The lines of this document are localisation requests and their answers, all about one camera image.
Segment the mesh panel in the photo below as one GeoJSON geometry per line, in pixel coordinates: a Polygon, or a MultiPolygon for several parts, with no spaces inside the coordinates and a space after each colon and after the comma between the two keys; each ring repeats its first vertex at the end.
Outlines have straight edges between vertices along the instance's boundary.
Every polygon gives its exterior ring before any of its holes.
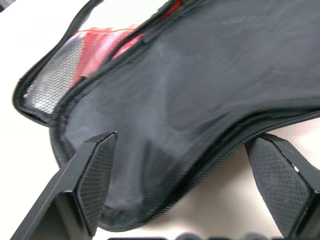
{"type": "Polygon", "coordinates": [[[84,46],[84,34],[72,37],[40,71],[25,95],[25,106],[51,114],[67,93],[84,46]]]}
{"type": "MultiPolygon", "coordinates": [[[[52,114],[59,100],[82,77],[90,76],[102,64],[108,53],[125,36],[135,29],[113,30],[91,28],[80,31],[40,71],[27,90],[25,106],[52,114]]],[[[125,52],[138,41],[136,37],[124,45],[116,56],[125,52]]]]}

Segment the red object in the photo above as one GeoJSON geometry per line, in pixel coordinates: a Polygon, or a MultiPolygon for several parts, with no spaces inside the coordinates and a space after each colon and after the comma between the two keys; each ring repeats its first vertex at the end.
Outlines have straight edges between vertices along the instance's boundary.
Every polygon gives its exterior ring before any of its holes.
{"type": "MultiPolygon", "coordinates": [[[[169,16],[182,4],[182,0],[178,0],[162,19],[169,16]]],[[[104,29],[92,27],[88,30],[77,32],[76,34],[85,34],[84,46],[82,48],[82,53],[69,87],[73,87],[81,77],[88,77],[95,70],[97,70],[97,68],[103,63],[108,53],[116,46],[116,44],[130,34],[136,27],[136,25],[132,25],[128,29],[116,31],[114,31],[111,27],[104,29]]],[[[114,55],[114,58],[121,55],[132,45],[134,45],[139,40],[141,35],[135,37],[122,46],[114,55]]]]}

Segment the pouch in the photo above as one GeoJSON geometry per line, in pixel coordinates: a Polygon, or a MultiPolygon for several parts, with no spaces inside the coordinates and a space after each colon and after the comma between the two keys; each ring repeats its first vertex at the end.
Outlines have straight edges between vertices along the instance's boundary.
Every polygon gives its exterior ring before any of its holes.
{"type": "Polygon", "coordinates": [[[117,131],[101,228],[147,223],[241,145],[320,116],[320,1],[169,0],[112,39],[112,26],[79,31],[100,3],[21,78],[13,104],[50,128],[60,166],[117,131]]]}

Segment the white table surface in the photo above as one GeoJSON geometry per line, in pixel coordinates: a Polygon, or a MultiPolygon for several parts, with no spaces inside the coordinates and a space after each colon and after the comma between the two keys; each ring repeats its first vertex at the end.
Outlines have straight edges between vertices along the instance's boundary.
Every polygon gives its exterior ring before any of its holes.
{"type": "MultiPolygon", "coordinates": [[[[0,13],[1,239],[12,236],[58,170],[48,129],[14,110],[11,102],[14,87],[18,79],[60,40],[86,1],[17,0],[0,13]]],[[[147,4],[151,10],[157,9],[161,1],[164,0],[136,0],[134,5],[131,1],[130,8],[137,6],[136,14],[143,15],[145,12],[139,13],[142,3],[145,3],[144,9],[147,4]]],[[[320,119],[277,129],[273,133],[289,140],[320,169],[317,144],[320,119]]],[[[94,240],[124,236],[174,239],[183,232],[196,233],[203,238],[226,236],[234,239],[249,232],[269,237],[280,235],[257,190],[243,148],[156,221],[128,232],[98,229],[94,240]]]]}

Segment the black nylon fabric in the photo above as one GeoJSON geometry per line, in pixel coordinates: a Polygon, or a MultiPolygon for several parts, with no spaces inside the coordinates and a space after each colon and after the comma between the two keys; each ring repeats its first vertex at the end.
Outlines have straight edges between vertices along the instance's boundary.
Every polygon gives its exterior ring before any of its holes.
{"type": "Polygon", "coordinates": [[[200,161],[218,164],[246,136],[320,110],[319,8],[211,1],[99,79],[66,116],[64,137],[77,149],[118,132],[105,229],[152,216],[200,161]]]}

